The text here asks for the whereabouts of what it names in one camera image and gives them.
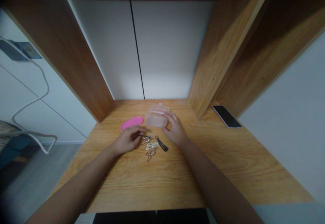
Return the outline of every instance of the cabinet door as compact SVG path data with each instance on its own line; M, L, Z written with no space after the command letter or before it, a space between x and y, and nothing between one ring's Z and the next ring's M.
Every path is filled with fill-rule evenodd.
M0 14L0 35L15 42L28 42L26 36L5 12ZM59 75L44 59L34 59L40 65L47 78L50 91L42 100L70 123L85 137L96 124L95 119L72 93ZM36 96L46 92L46 84L38 67L30 62L12 61L3 52L0 53L0 65L23 83Z
M113 98L143 99L129 1L69 3Z
M37 98L13 75L0 67L0 120L13 123L11 116L22 106ZM21 111L16 121L27 130L43 134L54 134L58 142L85 141L85 137L65 121L58 113L43 101L37 101ZM42 142L51 142L52 138L40 138Z
M132 1L146 99L188 97L213 4Z

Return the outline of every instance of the forearm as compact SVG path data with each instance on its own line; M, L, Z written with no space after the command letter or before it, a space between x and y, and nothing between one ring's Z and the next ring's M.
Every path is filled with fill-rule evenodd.
M117 155L113 146L108 146L51 196L26 223L74 223Z
M218 223L263 223L238 189L193 142L180 147Z

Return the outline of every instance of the metal hair pin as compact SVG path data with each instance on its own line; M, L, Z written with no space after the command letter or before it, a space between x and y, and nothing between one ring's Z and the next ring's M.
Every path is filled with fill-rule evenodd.
M146 150L148 151L148 150L151 150L151 149L153 149L155 147L158 147L158 146L159 146L159 143L158 142L150 143L150 144L147 144Z
M149 162L151 160L152 156L154 156L156 154L157 149L158 149L158 147L155 147L153 150L150 151L150 153L149 152L146 153L146 155L149 156L147 159L147 162Z
M149 143L151 140L153 140L152 134L150 134L149 136L142 135L141 145L144 145L145 143Z

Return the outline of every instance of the wooden desk surface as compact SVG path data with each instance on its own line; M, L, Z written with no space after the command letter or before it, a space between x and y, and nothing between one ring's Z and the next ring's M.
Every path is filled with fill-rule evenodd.
M212 110L212 105L198 121L187 99L115 101L112 112L102 123L96 124L53 193L118 137L124 121L135 116L144 118L149 105L159 102L170 107L189 138L251 204L313 201L311 195L246 128L226 128ZM164 152L158 148L150 162L147 162L144 145L122 155L103 179L86 212L206 206L180 149L165 137L160 128L146 128L147 135L158 135L169 150Z

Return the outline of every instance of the white wall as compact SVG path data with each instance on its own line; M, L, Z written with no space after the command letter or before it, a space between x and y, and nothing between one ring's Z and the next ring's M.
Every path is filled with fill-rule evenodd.
M69 0L115 100L143 99L129 1Z
M143 99L129 2L69 3L113 98ZM132 1L146 99L187 98L213 4Z
M318 201L325 202L325 33L239 120Z
M0 35L15 42L28 41L1 9ZM29 130L57 135L58 142L85 141L96 121L44 59L34 61L43 68L50 92L42 101L23 110L17 121ZM46 85L36 66L12 61L1 50L0 73L0 120L10 122L18 109L45 93Z
M132 1L146 99L188 97L213 5Z

